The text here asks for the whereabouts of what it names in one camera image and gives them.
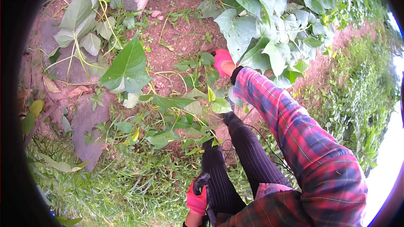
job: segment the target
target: dirt ground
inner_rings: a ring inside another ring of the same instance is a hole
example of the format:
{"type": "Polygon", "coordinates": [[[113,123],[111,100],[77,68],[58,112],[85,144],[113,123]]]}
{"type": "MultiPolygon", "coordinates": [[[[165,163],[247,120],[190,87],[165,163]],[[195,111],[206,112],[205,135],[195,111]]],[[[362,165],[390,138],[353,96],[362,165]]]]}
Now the dirt ground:
{"type": "MultiPolygon", "coordinates": [[[[149,59],[150,66],[152,67],[151,77],[154,78],[155,88],[156,90],[158,90],[158,94],[160,95],[168,96],[172,92],[172,90],[175,90],[179,93],[185,93],[185,85],[179,77],[171,77],[170,82],[164,77],[153,75],[153,73],[156,72],[173,71],[173,65],[176,64],[177,60],[181,58],[181,56],[178,55],[179,53],[181,53],[183,56],[186,56],[189,54],[194,54],[194,52],[197,50],[211,52],[216,49],[226,48],[226,40],[220,33],[219,26],[215,22],[213,22],[212,18],[202,19],[203,25],[199,23],[199,20],[196,20],[194,18],[189,18],[189,25],[184,19],[179,18],[177,21],[178,25],[175,28],[173,28],[170,23],[167,22],[166,28],[162,32],[164,21],[170,10],[174,10],[175,12],[177,12],[181,9],[196,9],[202,1],[203,0],[149,0],[147,4],[146,9],[158,10],[161,12],[155,17],[152,17],[150,14],[147,15],[147,17],[149,18],[149,22],[155,22],[157,19],[161,19],[161,23],[158,23],[157,25],[151,25],[145,32],[145,36],[149,35],[151,38],[153,38],[153,41],[151,43],[147,43],[147,46],[151,48],[151,52],[146,53],[146,56],[149,59]],[[207,31],[209,32],[209,34],[213,35],[211,43],[204,43],[202,40],[207,31]],[[171,45],[174,48],[174,51],[170,51],[158,44],[160,35],[162,40],[164,40],[166,43],[168,43],[168,45],[171,45]]],[[[57,1],[48,7],[47,13],[51,16],[56,15],[61,18],[63,16],[63,11],[58,13],[58,9],[60,9],[62,6],[64,6],[64,3],[62,1],[57,1]]],[[[23,57],[21,68],[21,81],[23,83],[21,98],[23,100],[26,99],[27,92],[30,93],[30,91],[32,91],[36,86],[42,84],[42,77],[40,74],[41,66],[40,64],[38,64],[39,53],[38,51],[32,51],[28,49],[36,49],[39,47],[39,35],[36,31],[40,29],[42,19],[43,14],[38,13],[38,17],[33,25],[32,32],[27,42],[27,49],[23,57]]],[[[129,31],[127,33],[128,37],[132,38],[135,32],[136,31],[129,31]]],[[[369,23],[365,23],[360,30],[357,30],[356,28],[353,28],[351,26],[345,28],[342,31],[335,30],[333,47],[334,49],[342,48],[352,37],[363,36],[368,33],[371,34],[372,38],[376,38],[377,36],[374,25],[369,23]]],[[[329,59],[328,56],[322,56],[319,53],[316,59],[314,61],[311,61],[310,69],[305,72],[306,78],[298,78],[293,87],[288,89],[288,91],[297,91],[299,88],[302,88],[307,84],[313,84],[318,88],[325,86],[327,70],[332,67],[332,60],[329,59]]],[[[221,77],[215,84],[215,87],[223,87],[227,84],[229,84],[229,79],[221,77]]],[[[68,87],[64,95],[67,95],[67,93],[69,93],[74,88],[75,86],[68,87]]],[[[48,101],[54,102],[55,100],[45,99],[46,103],[48,101]]],[[[256,109],[253,109],[251,105],[249,106],[249,109],[249,114],[245,114],[244,111],[238,110],[236,110],[236,113],[240,115],[240,118],[246,124],[251,124],[259,129],[258,124],[259,122],[263,122],[263,119],[258,114],[258,111],[256,109]]],[[[215,131],[217,136],[223,139],[223,149],[230,149],[231,142],[228,140],[230,139],[230,136],[228,134],[226,126],[222,124],[215,131]]],[[[173,153],[176,155],[176,153],[180,151],[180,143],[173,141],[166,148],[172,149],[173,153]]]]}

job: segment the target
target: shirt sleeve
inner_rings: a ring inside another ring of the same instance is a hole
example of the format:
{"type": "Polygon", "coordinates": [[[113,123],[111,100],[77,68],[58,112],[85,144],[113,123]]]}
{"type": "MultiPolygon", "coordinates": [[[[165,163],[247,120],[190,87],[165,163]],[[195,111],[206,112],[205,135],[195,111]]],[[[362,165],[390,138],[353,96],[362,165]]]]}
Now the shirt sleeve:
{"type": "Polygon", "coordinates": [[[361,225],[367,187],[351,150],[338,144],[287,91],[255,70],[238,72],[234,95],[253,105],[268,122],[314,224],[361,225]]]}

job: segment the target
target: work glove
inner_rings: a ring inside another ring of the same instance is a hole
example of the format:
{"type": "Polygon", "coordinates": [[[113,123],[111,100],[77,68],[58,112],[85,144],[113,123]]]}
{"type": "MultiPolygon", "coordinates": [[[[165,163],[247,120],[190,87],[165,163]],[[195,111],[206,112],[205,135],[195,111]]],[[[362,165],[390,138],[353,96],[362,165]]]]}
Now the work glove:
{"type": "Polygon", "coordinates": [[[231,77],[227,73],[225,73],[222,68],[223,61],[229,60],[229,61],[233,62],[233,59],[231,58],[229,51],[227,51],[226,49],[218,49],[218,50],[215,50],[212,53],[212,55],[215,58],[214,66],[217,69],[217,71],[219,71],[219,75],[221,77],[231,77]]]}
{"type": "Polygon", "coordinates": [[[209,173],[202,173],[196,177],[196,179],[189,186],[187,196],[187,207],[195,211],[198,215],[204,216],[206,207],[208,205],[206,201],[206,187],[208,180],[210,179],[209,173]]]}

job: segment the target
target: leg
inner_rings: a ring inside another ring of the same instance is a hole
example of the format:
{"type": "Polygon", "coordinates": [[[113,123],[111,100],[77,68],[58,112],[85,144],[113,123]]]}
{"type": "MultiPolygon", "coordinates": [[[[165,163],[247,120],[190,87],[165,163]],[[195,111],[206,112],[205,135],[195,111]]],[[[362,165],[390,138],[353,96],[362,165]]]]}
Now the leg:
{"type": "Polygon", "coordinates": [[[234,112],[229,112],[224,115],[224,120],[229,127],[231,141],[247,174],[254,198],[259,183],[277,183],[291,187],[282,172],[269,159],[255,134],[241,119],[234,112]]]}
{"type": "Polygon", "coordinates": [[[219,146],[212,147],[212,140],[205,142],[202,148],[205,152],[202,155],[202,172],[210,173],[208,181],[209,194],[208,202],[215,213],[236,214],[246,204],[237,194],[233,184],[227,176],[224,156],[219,146]]]}

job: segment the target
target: plaid shirt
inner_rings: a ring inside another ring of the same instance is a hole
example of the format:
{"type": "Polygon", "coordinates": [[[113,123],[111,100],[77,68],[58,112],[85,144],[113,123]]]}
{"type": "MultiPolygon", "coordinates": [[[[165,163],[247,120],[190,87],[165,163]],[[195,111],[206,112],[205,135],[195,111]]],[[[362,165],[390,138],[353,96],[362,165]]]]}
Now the plaid shirt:
{"type": "Polygon", "coordinates": [[[269,123],[302,192],[261,183],[254,202],[216,226],[361,226],[367,187],[351,150],[338,144],[288,92],[255,70],[239,71],[234,94],[269,123]]]}

